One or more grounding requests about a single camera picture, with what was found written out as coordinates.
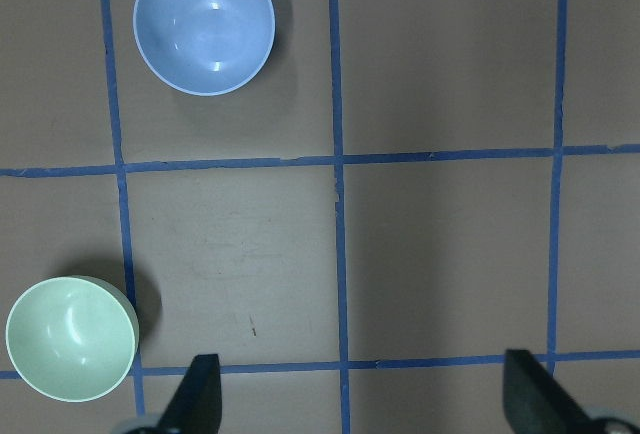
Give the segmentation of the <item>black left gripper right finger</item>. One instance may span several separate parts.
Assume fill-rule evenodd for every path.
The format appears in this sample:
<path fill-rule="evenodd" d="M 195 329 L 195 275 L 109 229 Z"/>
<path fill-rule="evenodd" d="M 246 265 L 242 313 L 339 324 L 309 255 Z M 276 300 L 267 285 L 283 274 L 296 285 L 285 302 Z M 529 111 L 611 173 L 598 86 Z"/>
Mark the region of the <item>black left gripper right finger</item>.
<path fill-rule="evenodd" d="M 508 349 L 503 366 L 503 412 L 514 433 L 602 433 L 527 350 Z"/>

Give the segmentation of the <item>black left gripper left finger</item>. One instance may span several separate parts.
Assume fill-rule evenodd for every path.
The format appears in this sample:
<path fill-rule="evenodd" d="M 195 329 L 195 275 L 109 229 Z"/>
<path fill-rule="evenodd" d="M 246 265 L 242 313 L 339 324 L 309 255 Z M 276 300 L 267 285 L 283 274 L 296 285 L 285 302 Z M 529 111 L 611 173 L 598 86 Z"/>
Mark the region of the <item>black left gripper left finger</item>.
<path fill-rule="evenodd" d="M 156 424 L 159 433 L 212 433 L 221 426 L 221 372 L 217 354 L 194 357 Z"/>

